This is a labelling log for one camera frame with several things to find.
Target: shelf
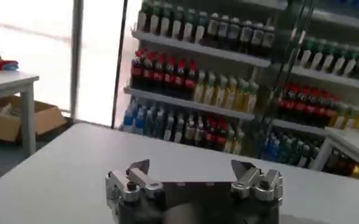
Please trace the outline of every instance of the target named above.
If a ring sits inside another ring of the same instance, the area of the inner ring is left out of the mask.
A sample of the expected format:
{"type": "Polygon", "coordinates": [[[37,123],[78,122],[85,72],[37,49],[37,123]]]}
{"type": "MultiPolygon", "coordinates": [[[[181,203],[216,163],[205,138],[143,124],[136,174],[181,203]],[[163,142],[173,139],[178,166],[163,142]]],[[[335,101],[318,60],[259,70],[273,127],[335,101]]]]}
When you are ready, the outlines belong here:
{"type": "Polygon", "coordinates": [[[244,63],[252,64],[252,65],[255,65],[258,67],[266,68],[271,64],[271,62],[269,60],[250,56],[247,54],[241,54],[241,53],[232,52],[232,51],[225,51],[225,50],[221,50],[221,49],[203,46],[200,44],[189,43],[186,41],[179,41],[179,40],[175,40],[175,39],[171,39],[171,38],[167,38],[167,37],[157,36],[152,33],[144,33],[144,32],[133,30],[132,36],[139,40],[162,44],[162,45],[170,46],[170,47],[177,47],[177,48],[181,48],[181,49],[184,49],[187,51],[193,51],[193,52],[197,52],[197,53],[212,55],[212,56],[219,57],[219,58],[225,58],[225,59],[229,59],[229,60],[244,62],[244,63]]]}
{"type": "Polygon", "coordinates": [[[357,79],[345,78],[345,77],[341,77],[338,75],[333,75],[333,74],[324,73],[324,72],[318,72],[318,71],[314,71],[314,70],[310,70],[310,69],[306,69],[306,68],[302,68],[302,67],[298,67],[298,66],[294,66],[293,69],[291,70],[291,73],[309,77],[309,78],[313,78],[313,79],[318,79],[318,80],[328,81],[328,82],[332,82],[332,83],[338,83],[338,84],[345,85],[345,86],[359,88],[359,80],[357,80],[357,79]]]}
{"type": "MultiPolygon", "coordinates": [[[[201,110],[201,111],[211,112],[211,113],[215,113],[215,114],[221,114],[221,115],[225,115],[228,117],[235,117],[235,118],[242,119],[245,121],[250,121],[255,117],[253,114],[247,114],[244,112],[228,110],[228,109],[215,107],[215,106],[211,106],[211,105],[207,105],[207,104],[203,104],[203,103],[192,102],[189,100],[182,100],[182,99],[178,99],[175,97],[152,93],[149,91],[133,89],[129,86],[124,88],[124,92],[126,94],[131,94],[133,96],[144,98],[144,99],[156,100],[159,102],[178,105],[181,107],[187,107],[187,108],[192,108],[195,110],[201,110]]],[[[292,122],[288,122],[288,121],[282,121],[282,120],[278,120],[278,119],[273,120],[273,125],[282,127],[282,128],[289,128],[289,129],[293,129],[293,130],[297,130],[297,131],[313,133],[313,134],[317,134],[317,135],[325,135],[324,129],[321,129],[318,127],[311,127],[311,126],[296,124],[296,123],[292,123],[292,122]]]]}

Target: bottle label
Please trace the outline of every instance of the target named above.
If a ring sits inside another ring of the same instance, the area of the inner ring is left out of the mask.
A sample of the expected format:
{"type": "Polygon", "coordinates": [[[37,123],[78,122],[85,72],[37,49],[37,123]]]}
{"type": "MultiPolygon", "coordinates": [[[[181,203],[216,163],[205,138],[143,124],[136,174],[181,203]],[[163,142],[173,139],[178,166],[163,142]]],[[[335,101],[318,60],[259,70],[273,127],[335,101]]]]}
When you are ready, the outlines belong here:
{"type": "Polygon", "coordinates": [[[254,36],[252,37],[251,43],[252,45],[260,45],[263,39],[263,31],[255,30],[254,36]]]}
{"type": "Polygon", "coordinates": [[[273,42],[274,42],[274,34],[273,33],[265,33],[265,37],[263,38],[262,46],[271,48],[273,42]]]}
{"type": "Polygon", "coordinates": [[[214,92],[215,92],[215,87],[207,86],[206,91],[205,91],[204,103],[206,103],[206,104],[211,103],[211,98],[212,98],[214,92]]]}
{"type": "Polygon", "coordinates": [[[165,130],[165,136],[163,137],[163,140],[169,141],[171,138],[171,130],[165,130]]]}
{"type": "Polygon", "coordinates": [[[217,93],[217,98],[216,98],[216,106],[217,107],[222,107],[222,103],[224,101],[224,93],[225,91],[223,89],[220,89],[217,93]]]}
{"type": "Polygon", "coordinates": [[[145,30],[145,21],[147,20],[147,15],[143,12],[138,13],[137,19],[137,30],[144,31],[145,30]]]}
{"type": "Polygon", "coordinates": [[[151,28],[149,29],[151,33],[157,33],[157,26],[159,24],[159,17],[157,15],[151,16],[151,28]]]}
{"type": "Polygon", "coordinates": [[[174,21],[174,25],[172,25],[172,38],[179,39],[179,32],[182,23],[178,20],[174,21]]]}
{"type": "Polygon", "coordinates": [[[200,40],[204,37],[204,33],[205,33],[205,27],[204,26],[197,26],[197,31],[196,31],[196,37],[195,37],[195,43],[199,43],[200,40]]]}
{"type": "Polygon", "coordinates": [[[169,28],[169,19],[164,17],[162,19],[162,26],[160,28],[160,35],[161,36],[167,36],[168,28],[169,28]]]}
{"type": "Polygon", "coordinates": [[[186,23],[185,30],[183,31],[183,40],[190,41],[192,31],[193,31],[193,25],[191,23],[186,23]]]}
{"type": "Polygon", "coordinates": [[[253,30],[251,28],[244,27],[241,30],[240,41],[241,42],[250,42],[252,32],[253,32],[253,30]]]}

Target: plastic bottle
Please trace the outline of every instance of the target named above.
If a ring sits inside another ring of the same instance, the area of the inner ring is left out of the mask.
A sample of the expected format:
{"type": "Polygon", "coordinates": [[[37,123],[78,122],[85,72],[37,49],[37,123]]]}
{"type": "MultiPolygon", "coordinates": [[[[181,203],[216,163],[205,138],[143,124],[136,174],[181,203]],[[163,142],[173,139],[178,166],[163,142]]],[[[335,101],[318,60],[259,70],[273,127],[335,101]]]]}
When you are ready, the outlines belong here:
{"type": "Polygon", "coordinates": [[[151,26],[149,28],[149,31],[151,33],[154,33],[158,35],[160,32],[159,29],[159,21],[162,14],[162,4],[160,1],[154,1],[154,9],[153,14],[151,16],[151,26]]]}
{"type": "Polygon", "coordinates": [[[194,91],[193,100],[197,103],[202,103],[204,101],[205,93],[205,71],[199,70],[198,72],[198,81],[196,89],[194,91]]]}
{"type": "Polygon", "coordinates": [[[226,109],[233,109],[233,103],[235,101],[236,89],[238,86],[238,81],[236,78],[230,76],[229,77],[229,84],[226,92],[226,99],[224,103],[224,108],[226,109]]]}
{"type": "Polygon", "coordinates": [[[211,104],[212,97],[215,93],[215,81],[216,76],[213,72],[209,72],[208,76],[208,83],[205,90],[205,97],[204,97],[204,103],[205,104],[211,104]]]}
{"type": "Polygon", "coordinates": [[[160,35],[169,37],[170,23],[172,18],[172,5],[169,3],[164,4],[162,25],[160,27],[160,35]]]}
{"type": "Polygon", "coordinates": [[[172,38],[179,40],[181,37],[183,20],[183,7],[178,6],[174,13],[174,23],[172,25],[172,38]]]}
{"type": "Polygon", "coordinates": [[[222,104],[224,103],[224,98],[226,94],[226,87],[227,87],[228,79],[220,75],[219,76],[219,83],[215,90],[215,95],[213,96],[213,105],[217,107],[222,107],[222,104]]]}
{"type": "Polygon", "coordinates": [[[149,20],[151,17],[151,2],[150,0],[143,0],[143,4],[141,5],[141,10],[138,12],[137,19],[137,30],[138,31],[146,31],[146,28],[149,27],[149,20]]]}
{"type": "Polygon", "coordinates": [[[240,38],[239,38],[240,41],[239,51],[248,52],[248,48],[251,45],[251,39],[254,30],[252,28],[252,23],[249,20],[242,23],[242,26],[243,28],[241,29],[240,38]]]}
{"type": "Polygon", "coordinates": [[[325,53],[327,54],[327,56],[325,57],[324,62],[320,62],[319,64],[321,66],[322,72],[327,72],[329,70],[333,61],[333,55],[338,47],[339,44],[337,42],[332,42],[326,47],[325,53]]]}

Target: store shelf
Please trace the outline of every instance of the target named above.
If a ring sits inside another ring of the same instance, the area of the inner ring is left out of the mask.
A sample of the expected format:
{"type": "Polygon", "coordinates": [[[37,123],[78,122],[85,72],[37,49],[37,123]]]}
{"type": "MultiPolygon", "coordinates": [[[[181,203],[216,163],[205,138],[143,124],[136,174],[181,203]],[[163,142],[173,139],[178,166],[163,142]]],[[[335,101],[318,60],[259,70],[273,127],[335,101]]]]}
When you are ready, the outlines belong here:
{"type": "Polygon", "coordinates": [[[247,121],[252,120],[255,117],[253,114],[247,114],[244,112],[228,110],[228,109],[211,106],[211,105],[207,105],[207,104],[203,104],[203,103],[196,103],[196,102],[192,102],[189,100],[183,100],[183,99],[178,99],[175,97],[152,93],[149,91],[133,89],[129,86],[124,88],[124,92],[126,94],[131,94],[133,96],[137,96],[137,97],[144,98],[144,99],[151,99],[151,100],[156,100],[159,102],[178,105],[181,107],[192,108],[195,110],[201,110],[201,111],[211,112],[211,113],[215,113],[215,114],[222,114],[222,115],[225,115],[228,117],[236,117],[238,119],[243,119],[243,120],[247,120],[247,121]]]}
{"type": "Polygon", "coordinates": [[[219,57],[219,58],[225,58],[225,59],[229,59],[229,60],[244,62],[244,63],[252,64],[252,65],[255,65],[258,67],[266,68],[271,64],[271,62],[269,60],[250,56],[247,54],[241,54],[241,53],[236,53],[236,52],[232,52],[232,51],[225,51],[225,50],[221,50],[221,49],[203,46],[200,44],[189,43],[186,41],[179,41],[179,40],[175,40],[175,39],[171,39],[171,38],[167,38],[167,37],[163,37],[163,36],[157,36],[152,33],[144,33],[144,32],[133,30],[132,36],[139,40],[162,44],[165,46],[177,47],[177,48],[181,48],[181,49],[184,49],[187,51],[193,51],[193,52],[198,52],[198,53],[202,53],[202,54],[212,55],[212,56],[219,57]]]}
{"type": "Polygon", "coordinates": [[[306,69],[306,68],[302,68],[302,67],[298,67],[298,66],[294,66],[293,69],[291,70],[291,72],[293,74],[300,75],[300,76],[305,76],[305,77],[309,77],[309,78],[313,78],[313,79],[318,79],[318,80],[328,81],[328,82],[332,82],[332,83],[338,83],[338,84],[345,85],[345,86],[359,88],[359,80],[357,80],[357,79],[345,78],[345,77],[341,77],[338,75],[328,74],[328,73],[324,73],[324,72],[318,72],[318,71],[314,71],[314,70],[310,70],[310,69],[306,69]]]}

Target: bottle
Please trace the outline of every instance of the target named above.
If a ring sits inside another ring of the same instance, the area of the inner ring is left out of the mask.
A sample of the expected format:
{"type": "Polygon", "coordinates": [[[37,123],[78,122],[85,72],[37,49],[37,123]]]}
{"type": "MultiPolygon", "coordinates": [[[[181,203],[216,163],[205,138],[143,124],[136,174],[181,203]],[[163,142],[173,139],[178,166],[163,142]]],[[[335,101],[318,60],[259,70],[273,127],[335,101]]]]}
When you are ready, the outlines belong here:
{"type": "Polygon", "coordinates": [[[169,31],[172,18],[172,5],[169,3],[164,4],[162,25],[160,27],[160,36],[169,37],[169,31]]]}
{"type": "Polygon", "coordinates": [[[224,146],[223,152],[231,153],[232,152],[232,145],[233,145],[233,139],[235,137],[235,131],[233,130],[232,126],[228,126],[228,132],[227,132],[227,142],[224,146]]]}
{"type": "Polygon", "coordinates": [[[132,59],[132,67],[130,69],[131,80],[130,86],[139,89],[143,83],[143,65],[142,65],[142,52],[136,51],[136,57],[132,59]]]}
{"type": "Polygon", "coordinates": [[[203,147],[204,136],[205,136],[204,120],[202,118],[202,115],[199,114],[197,119],[197,127],[194,132],[194,145],[198,147],[203,147]]]}
{"type": "Polygon", "coordinates": [[[239,48],[239,33],[240,33],[240,20],[238,18],[233,18],[230,21],[228,27],[228,45],[227,49],[237,51],[239,48]]]}
{"type": "Polygon", "coordinates": [[[144,111],[138,110],[136,122],[135,122],[135,134],[144,135],[144,126],[145,126],[144,111]]]}
{"type": "Polygon", "coordinates": [[[209,72],[208,83],[205,90],[204,104],[211,104],[212,97],[215,93],[216,76],[213,72],[209,72]]]}
{"type": "Polygon", "coordinates": [[[261,56],[268,58],[271,54],[272,44],[275,38],[275,28],[274,26],[266,26],[265,34],[261,44],[261,56]]]}
{"type": "Polygon", "coordinates": [[[190,61],[190,69],[187,73],[185,80],[185,90],[184,95],[186,100],[191,100],[194,95],[194,89],[196,87],[196,77],[197,77],[197,66],[194,60],[190,61]]]}
{"type": "Polygon", "coordinates": [[[350,46],[347,44],[342,46],[339,57],[337,59],[336,58],[334,59],[334,61],[336,60],[336,62],[332,69],[332,74],[338,75],[340,73],[340,70],[343,67],[344,62],[346,61],[346,55],[349,48],[350,46]]]}
{"type": "Polygon", "coordinates": [[[229,85],[226,92],[226,99],[224,103],[224,108],[233,109],[233,103],[235,101],[236,89],[238,86],[238,81],[236,78],[230,76],[229,77],[229,85]]]}
{"type": "Polygon", "coordinates": [[[158,35],[160,32],[159,21],[162,14],[162,4],[160,1],[154,1],[153,14],[151,16],[151,26],[149,28],[150,33],[158,35]]]}
{"type": "Polygon", "coordinates": [[[183,20],[183,7],[178,6],[174,14],[174,23],[172,25],[172,38],[179,40],[181,37],[183,20]]]}
{"type": "Polygon", "coordinates": [[[302,56],[299,58],[300,60],[299,66],[306,67],[309,58],[311,57],[314,44],[315,44],[314,38],[310,37],[306,40],[304,49],[302,51],[302,56]]]}
{"type": "Polygon", "coordinates": [[[240,33],[240,52],[248,52],[249,46],[251,45],[252,34],[254,32],[251,21],[247,20],[242,24],[243,28],[240,33]]]}
{"type": "Polygon", "coordinates": [[[166,54],[160,54],[158,60],[155,63],[155,72],[152,79],[152,89],[157,92],[161,92],[163,90],[165,76],[165,60],[166,54]]]}
{"type": "Polygon", "coordinates": [[[184,143],[186,145],[194,144],[194,134],[195,134],[194,116],[190,114],[185,127],[184,143]]]}
{"type": "Polygon", "coordinates": [[[263,24],[256,23],[254,26],[254,35],[251,39],[251,44],[249,46],[249,53],[252,55],[261,55],[260,54],[260,47],[263,41],[263,24]]]}
{"type": "Polygon", "coordinates": [[[137,30],[144,32],[146,28],[149,27],[149,20],[151,17],[151,2],[150,0],[143,0],[143,4],[141,5],[141,10],[138,12],[137,19],[137,30]]]}
{"type": "Polygon", "coordinates": [[[219,21],[218,21],[218,14],[213,13],[211,14],[209,25],[207,29],[207,36],[206,41],[204,41],[204,44],[210,47],[216,47],[216,40],[217,40],[217,32],[219,27],[219,21]]]}
{"type": "Polygon", "coordinates": [[[171,133],[172,129],[174,128],[174,112],[170,112],[167,117],[167,124],[165,128],[165,135],[163,140],[170,141],[171,140],[171,133]]]}
{"type": "Polygon", "coordinates": [[[226,48],[227,33],[229,26],[229,17],[227,15],[222,16],[220,24],[218,25],[218,48],[226,48]]]}
{"type": "Polygon", "coordinates": [[[165,92],[169,96],[174,95],[174,81],[176,77],[175,60],[176,59],[174,57],[169,57],[165,69],[164,86],[165,86],[165,92]]]}
{"type": "Polygon", "coordinates": [[[219,78],[219,85],[216,87],[215,95],[213,96],[213,105],[217,107],[222,107],[226,94],[228,79],[223,75],[220,75],[219,78]]]}
{"type": "Polygon", "coordinates": [[[175,136],[174,142],[182,143],[182,136],[183,136],[183,126],[185,125],[185,120],[183,119],[183,114],[178,114],[177,118],[177,125],[175,127],[175,136]]]}
{"type": "Polygon", "coordinates": [[[327,72],[329,70],[330,65],[333,61],[333,55],[338,47],[339,47],[339,44],[337,42],[332,42],[325,49],[325,53],[327,54],[327,56],[324,57],[323,62],[319,63],[319,66],[321,66],[322,72],[327,72]]]}
{"type": "Polygon", "coordinates": [[[196,11],[189,9],[186,18],[185,29],[183,31],[183,40],[187,42],[193,41],[193,24],[196,11]]]}
{"type": "Polygon", "coordinates": [[[202,103],[204,101],[204,93],[205,93],[205,71],[199,70],[197,86],[194,91],[194,97],[193,97],[194,102],[202,103]]]}
{"type": "Polygon", "coordinates": [[[345,66],[342,69],[343,77],[350,77],[351,72],[353,71],[355,65],[357,64],[358,57],[359,57],[359,47],[353,48],[349,57],[349,61],[345,64],[345,66]]]}
{"type": "Polygon", "coordinates": [[[320,62],[322,61],[322,59],[324,58],[324,48],[327,44],[327,40],[322,39],[319,41],[318,47],[317,47],[317,53],[315,54],[315,56],[312,59],[312,63],[310,65],[310,69],[311,70],[318,70],[318,66],[320,64],[320,62]]]}
{"type": "Polygon", "coordinates": [[[195,43],[199,44],[200,41],[203,41],[207,24],[208,24],[208,14],[206,12],[200,12],[198,16],[196,36],[194,38],[195,43]]]}
{"type": "Polygon", "coordinates": [[[147,58],[144,60],[143,82],[142,89],[151,90],[153,85],[153,77],[155,73],[155,52],[149,52],[147,58]]]}

